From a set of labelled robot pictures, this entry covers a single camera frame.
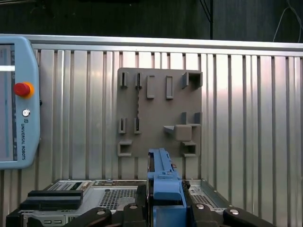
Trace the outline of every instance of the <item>cable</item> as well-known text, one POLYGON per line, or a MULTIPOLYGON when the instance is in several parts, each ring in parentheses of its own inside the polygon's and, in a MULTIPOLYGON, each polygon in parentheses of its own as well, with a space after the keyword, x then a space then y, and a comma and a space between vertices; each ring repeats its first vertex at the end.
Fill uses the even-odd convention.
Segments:
POLYGON ((203 0, 203 2, 204 2, 204 4, 205 4, 205 8, 206 8, 206 10, 207 10, 207 12, 208 12, 208 15, 210 16, 210 11, 209 11, 209 9, 208 9, 208 7, 207 7, 207 3, 205 2, 205 0, 203 0))
POLYGON ((302 29, 303 29, 303 26, 302 26, 302 23, 301 23, 301 19, 300 19, 300 17, 298 16, 298 14, 297 14, 297 12, 295 11, 295 9, 290 5, 290 1, 289 1, 289 0, 286 0, 286 1, 287 1, 288 6, 287 6, 287 7, 283 10, 283 12, 282 12, 282 15, 281 15, 280 20, 279 20, 278 27, 276 28, 276 32, 275 32, 275 35, 274 35, 273 42, 274 42, 275 39, 276 39, 276 35, 277 35, 278 30, 279 30, 279 28, 280 28, 281 21, 282 21, 282 18, 283 18, 283 16, 284 16, 285 12, 286 12, 288 9, 290 9, 290 10, 295 14, 295 16, 297 17, 297 21, 298 21, 298 23, 299 23, 299 25, 300 25, 300 27, 299 27, 299 38, 298 38, 298 43, 299 43, 300 40, 301 40, 301 33, 302 33, 302 29))
POLYGON ((205 9, 205 6, 203 5, 203 3, 202 3, 201 0, 200 0, 200 3, 201 3, 201 6, 202 6, 202 8, 203 8, 203 10, 204 10, 204 13, 205 13, 205 15, 206 15, 206 17, 207 17, 207 20, 208 20, 208 22, 210 23, 209 15, 208 15, 208 13, 207 13, 207 11, 206 11, 206 9, 205 9))

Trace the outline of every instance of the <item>corrugated metal wall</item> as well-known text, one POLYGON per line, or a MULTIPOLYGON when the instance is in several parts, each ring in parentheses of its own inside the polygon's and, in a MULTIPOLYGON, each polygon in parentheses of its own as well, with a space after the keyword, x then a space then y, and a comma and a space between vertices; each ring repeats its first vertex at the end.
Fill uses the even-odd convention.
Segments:
POLYGON ((201 158, 173 160, 185 178, 207 179, 278 226, 302 226, 300 54, 54 49, 35 50, 41 142, 31 167, 0 172, 0 221, 57 178, 146 177, 147 159, 118 158, 115 144, 117 70, 140 67, 204 73, 201 158))

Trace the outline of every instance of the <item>metal grid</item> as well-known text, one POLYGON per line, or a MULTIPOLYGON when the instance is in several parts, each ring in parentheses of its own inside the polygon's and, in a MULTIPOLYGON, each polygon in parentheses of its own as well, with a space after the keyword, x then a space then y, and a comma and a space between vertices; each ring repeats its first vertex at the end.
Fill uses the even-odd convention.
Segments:
POLYGON ((116 210, 119 203, 123 203, 128 198, 136 198, 136 189, 112 189, 105 191, 99 204, 100 207, 116 210))
POLYGON ((191 195, 191 197, 196 204, 205 204, 215 208, 213 203, 204 195, 191 195))

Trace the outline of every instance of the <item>ventilation grille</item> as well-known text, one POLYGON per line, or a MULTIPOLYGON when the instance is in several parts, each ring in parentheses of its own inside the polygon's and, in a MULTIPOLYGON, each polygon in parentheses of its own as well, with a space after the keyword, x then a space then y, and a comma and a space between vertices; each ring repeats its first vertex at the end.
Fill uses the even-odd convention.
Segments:
POLYGON ((199 203, 199 204, 206 204, 211 206, 212 208, 215 208, 213 203, 209 201, 209 199, 206 196, 203 195, 192 195, 194 203, 199 203))
POLYGON ((104 207, 110 210, 116 210, 119 205, 119 200, 122 198, 135 199, 136 189, 113 189, 104 193, 104 196, 99 204, 100 207, 104 207))
POLYGON ((74 183, 66 183, 60 190, 66 191, 69 190, 69 188, 73 185, 74 183))
POLYGON ((18 213, 30 214, 30 213, 33 213, 33 212, 34 212, 33 210, 21 210, 21 211, 19 211, 18 213))
POLYGON ((56 190, 58 190, 61 186, 62 186, 62 183, 56 183, 56 184, 53 185, 50 189, 48 189, 48 191, 56 191, 56 190))

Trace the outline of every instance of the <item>touchscreen display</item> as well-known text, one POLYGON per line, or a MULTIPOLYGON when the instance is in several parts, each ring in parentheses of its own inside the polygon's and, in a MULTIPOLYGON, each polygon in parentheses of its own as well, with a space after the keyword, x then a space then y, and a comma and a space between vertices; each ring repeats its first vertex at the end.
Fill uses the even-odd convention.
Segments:
POLYGON ((0 161, 17 160, 14 45, 0 45, 0 161))

